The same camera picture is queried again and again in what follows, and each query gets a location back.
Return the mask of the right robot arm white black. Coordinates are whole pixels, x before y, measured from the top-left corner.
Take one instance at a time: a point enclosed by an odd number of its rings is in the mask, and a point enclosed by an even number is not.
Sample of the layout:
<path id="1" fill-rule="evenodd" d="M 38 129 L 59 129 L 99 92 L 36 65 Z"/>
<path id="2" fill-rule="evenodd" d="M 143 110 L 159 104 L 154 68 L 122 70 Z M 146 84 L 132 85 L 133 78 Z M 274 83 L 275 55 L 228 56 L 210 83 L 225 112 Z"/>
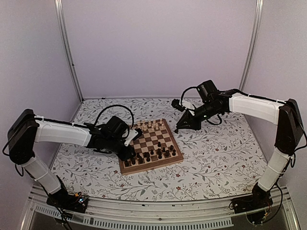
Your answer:
<path id="1" fill-rule="evenodd" d="M 277 185 L 287 167 L 293 166 L 295 152 L 300 149 L 299 141 L 307 136 L 296 100 L 273 100 L 246 94 L 239 89 L 220 91 L 212 80 L 201 83 L 195 89 L 203 102 L 201 106 L 184 102 L 183 98 L 172 101 L 172 106 L 183 112 L 176 130 L 200 130 L 202 121 L 230 112 L 249 115 L 277 126 L 273 154 L 264 174 L 254 185 L 252 194 L 231 201 L 236 213 L 272 205 L 271 189 Z"/>

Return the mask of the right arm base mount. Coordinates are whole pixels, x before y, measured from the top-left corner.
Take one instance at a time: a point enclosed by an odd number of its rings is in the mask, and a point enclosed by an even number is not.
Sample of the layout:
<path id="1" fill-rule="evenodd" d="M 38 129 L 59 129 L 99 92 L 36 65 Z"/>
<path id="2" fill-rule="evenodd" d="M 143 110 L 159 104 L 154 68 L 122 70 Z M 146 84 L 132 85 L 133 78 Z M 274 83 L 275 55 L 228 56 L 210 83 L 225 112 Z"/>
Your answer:
<path id="1" fill-rule="evenodd" d="M 270 192 L 253 191 L 251 195 L 234 198 L 229 204 L 229 209 L 235 214 L 247 213 L 248 221 L 253 225 L 260 225 L 265 222 L 272 211 L 272 197 Z"/>

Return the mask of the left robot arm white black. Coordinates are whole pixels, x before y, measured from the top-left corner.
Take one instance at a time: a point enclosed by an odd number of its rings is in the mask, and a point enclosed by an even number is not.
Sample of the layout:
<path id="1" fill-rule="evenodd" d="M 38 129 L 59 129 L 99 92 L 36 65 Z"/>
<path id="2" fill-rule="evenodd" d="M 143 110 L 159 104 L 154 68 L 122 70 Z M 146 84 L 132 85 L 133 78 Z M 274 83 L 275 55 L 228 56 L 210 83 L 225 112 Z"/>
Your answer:
<path id="1" fill-rule="evenodd" d="M 88 196 L 78 192 L 68 193 L 62 180 L 33 151 L 38 142 L 73 144 L 100 153 L 114 153 L 122 161 L 135 156 L 131 142 L 142 135 L 117 116 L 102 125 L 85 123 L 75 125 L 69 122 L 45 119 L 26 109 L 8 131 L 6 155 L 15 165 L 20 165 L 45 190 L 52 205 L 66 210 L 85 211 Z"/>

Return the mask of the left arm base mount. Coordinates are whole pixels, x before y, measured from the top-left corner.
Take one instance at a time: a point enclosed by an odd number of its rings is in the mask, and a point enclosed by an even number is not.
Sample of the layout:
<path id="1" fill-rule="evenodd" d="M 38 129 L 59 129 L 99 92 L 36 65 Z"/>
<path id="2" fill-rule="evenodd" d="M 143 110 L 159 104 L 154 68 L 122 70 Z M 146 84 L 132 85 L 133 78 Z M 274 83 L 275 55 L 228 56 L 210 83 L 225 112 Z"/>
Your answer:
<path id="1" fill-rule="evenodd" d="M 85 213 L 88 206 L 89 196 L 78 192 L 71 195 L 67 192 L 58 191 L 48 194 L 47 204 L 59 209 Z"/>

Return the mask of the dark chess piece corner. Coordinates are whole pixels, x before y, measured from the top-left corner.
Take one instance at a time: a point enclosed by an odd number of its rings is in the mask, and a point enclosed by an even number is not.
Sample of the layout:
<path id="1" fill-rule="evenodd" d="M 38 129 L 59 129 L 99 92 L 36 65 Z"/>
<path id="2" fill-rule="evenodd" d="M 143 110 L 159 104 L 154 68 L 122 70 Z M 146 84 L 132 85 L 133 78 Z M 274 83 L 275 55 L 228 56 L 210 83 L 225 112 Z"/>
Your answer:
<path id="1" fill-rule="evenodd" d="M 172 152 L 172 156 L 175 156 L 175 155 L 176 155 L 176 149 L 174 148 L 173 145 L 171 145 L 171 146 L 169 147 L 169 151 Z"/>

